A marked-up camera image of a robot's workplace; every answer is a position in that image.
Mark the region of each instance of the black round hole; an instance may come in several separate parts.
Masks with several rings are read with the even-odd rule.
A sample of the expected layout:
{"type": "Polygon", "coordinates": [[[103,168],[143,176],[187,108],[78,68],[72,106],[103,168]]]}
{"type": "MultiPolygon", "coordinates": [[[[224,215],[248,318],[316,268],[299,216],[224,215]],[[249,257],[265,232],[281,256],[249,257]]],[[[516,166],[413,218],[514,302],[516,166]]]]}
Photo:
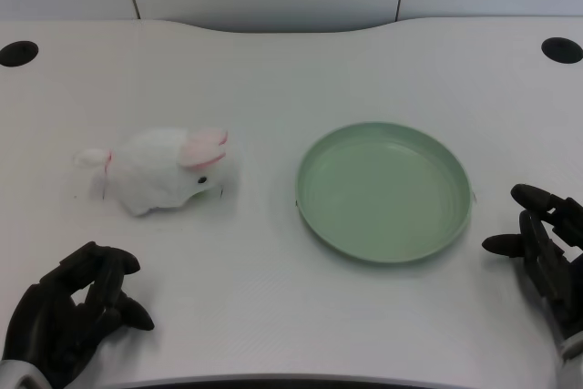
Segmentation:
{"type": "Polygon", "coordinates": [[[543,42],[543,53],[553,61],[575,64],[583,59],[583,49],[574,41],[555,36],[543,42]]]}
{"type": "Polygon", "coordinates": [[[32,41],[16,41],[0,50],[0,64],[18,67],[30,63],[38,55],[38,46],[32,41]]]}

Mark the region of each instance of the white table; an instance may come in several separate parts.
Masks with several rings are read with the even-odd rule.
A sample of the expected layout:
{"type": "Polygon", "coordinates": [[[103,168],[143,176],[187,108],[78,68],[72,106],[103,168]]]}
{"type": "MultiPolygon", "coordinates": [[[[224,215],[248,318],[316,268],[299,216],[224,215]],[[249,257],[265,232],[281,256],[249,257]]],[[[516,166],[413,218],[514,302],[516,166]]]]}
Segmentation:
{"type": "Polygon", "coordinates": [[[138,257],[124,289],[157,327],[113,336],[75,387],[270,373],[552,387],[555,346],[521,292],[528,282],[481,248],[517,232],[515,183],[583,200],[583,62],[546,58],[551,36],[583,44],[583,19],[424,19],[319,35],[1,23],[0,47],[40,47],[31,64],[0,68],[1,335],[26,287],[95,240],[138,257]],[[303,227],[293,194],[303,152],[365,120],[419,128],[465,165],[474,214],[449,251],[373,267],[303,227]],[[164,126],[229,129],[240,177],[222,199],[133,219],[71,165],[81,148],[164,126]]]}

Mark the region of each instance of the plate rim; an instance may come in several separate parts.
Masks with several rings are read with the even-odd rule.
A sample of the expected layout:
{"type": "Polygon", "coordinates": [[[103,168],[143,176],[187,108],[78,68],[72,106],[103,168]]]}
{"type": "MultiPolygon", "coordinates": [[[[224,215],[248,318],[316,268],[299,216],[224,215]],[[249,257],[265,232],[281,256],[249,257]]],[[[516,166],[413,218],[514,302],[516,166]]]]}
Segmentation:
{"type": "Polygon", "coordinates": [[[460,159],[457,157],[456,154],[454,154],[454,152],[451,151],[450,148],[448,148],[446,145],[444,145],[441,141],[439,141],[437,138],[427,134],[426,132],[422,131],[421,129],[417,129],[417,128],[413,128],[410,127],[408,125],[403,125],[403,124],[399,124],[399,123],[393,123],[393,122],[383,122],[383,121],[369,121],[369,122],[357,122],[357,123],[351,123],[349,125],[344,125],[342,127],[339,127],[337,129],[334,129],[332,131],[327,132],[326,134],[324,134],[323,136],[319,137],[316,141],[314,141],[312,143],[312,145],[308,148],[308,150],[303,154],[302,156],[302,160],[300,161],[300,165],[298,166],[297,170],[296,170],[296,176],[295,176],[295,199],[296,199],[296,204],[298,207],[298,211],[300,212],[303,220],[305,220],[306,224],[308,225],[308,227],[310,228],[310,230],[312,232],[314,232],[319,239],[321,239],[324,243],[326,243],[326,245],[330,246],[331,248],[334,248],[336,251],[348,255],[349,257],[352,257],[356,260],[361,260],[361,261],[368,261],[368,262],[372,262],[372,263],[378,263],[378,264],[397,264],[397,263],[407,263],[407,262],[411,262],[411,261],[419,261],[421,259],[425,259],[427,257],[430,257],[440,251],[443,251],[445,248],[447,248],[448,246],[452,245],[455,240],[459,237],[459,235],[465,230],[465,228],[467,227],[470,218],[472,216],[472,208],[473,208],[473,189],[472,189],[472,182],[467,174],[467,171],[465,170],[464,165],[462,164],[462,162],[460,161],[460,159]],[[328,138],[329,136],[335,134],[338,131],[342,131],[344,129],[347,128],[355,128],[355,127],[363,127],[363,126],[367,126],[367,125],[384,125],[384,126],[390,126],[390,127],[396,127],[396,128],[405,128],[405,129],[410,129],[412,131],[416,131],[428,138],[430,138],[432,141],[434,141],[435,143],[437,143],[438,145],[440,145],[442,148],[444,148],[449,154],[451,154],[451,156],[454,158],[454,160],[457,162],[457,164],[459,165],[460,169],[462,170],[462,173],[464,175],[464,180],[465,183],[467,184],[468,187],[468,197],[467,197],[467,211],[465,212],[465,216],[464,219],[460,222],[459,226],[453,231],[451,232],[449,235],[447,235],[444,238],[444,242],[443,244],[439,245],[437,248],[433,248],[428,252],[423,253],[422,255],[417,255],[414,257],[406,257],[406,258],[401,258],[401,259],[391,259],[391,260],[378,260],[378,259],[368,259],[366,257],[362,257],[360,255],[356,255],[353,253],[350,253],[344,249],[339,248],[337,245],[333,244],[329,239],[325,238],[322,233],[320,231],[318,231],[310,222],[310,219],[308,218],[308,216],[305,214],[305,209],[302,207],[302,201],[300,198],[300,176],[302,174],[302,167],[305,163],[305,161],[308,159],[308,156],[310,155],[310,153],[313,151],[313,149],[319,145],[323,140],[325,140],[326,138],[328,138]]]}

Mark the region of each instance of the plush toy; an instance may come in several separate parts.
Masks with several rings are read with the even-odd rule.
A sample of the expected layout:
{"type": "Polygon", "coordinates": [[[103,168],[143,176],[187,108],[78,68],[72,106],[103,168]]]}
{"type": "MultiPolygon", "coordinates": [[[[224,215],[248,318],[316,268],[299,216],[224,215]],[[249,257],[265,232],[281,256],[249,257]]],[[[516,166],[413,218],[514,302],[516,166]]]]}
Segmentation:
{"type": "Polygon", "coordinates": [[[143,132],[119,148],[86,149],[73,160],[83,168],[103,166],[110,191],[135,216],[182,206],[215,187],[217,163],[225,157],[227,131],[180,128],[143,132]]]}

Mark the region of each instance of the bunny tail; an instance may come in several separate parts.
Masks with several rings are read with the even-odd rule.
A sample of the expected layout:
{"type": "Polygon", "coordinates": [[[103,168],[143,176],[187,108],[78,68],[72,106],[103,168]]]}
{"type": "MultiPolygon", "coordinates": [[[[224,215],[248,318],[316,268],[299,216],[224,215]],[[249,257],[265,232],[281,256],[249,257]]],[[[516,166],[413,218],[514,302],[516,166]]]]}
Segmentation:
{"type": "Polygon", "coordinates": [[[111,160],[111,151],[106,149],[85,149],[73,156],[73,164],[78,168],[105,166],[111,160]]]}

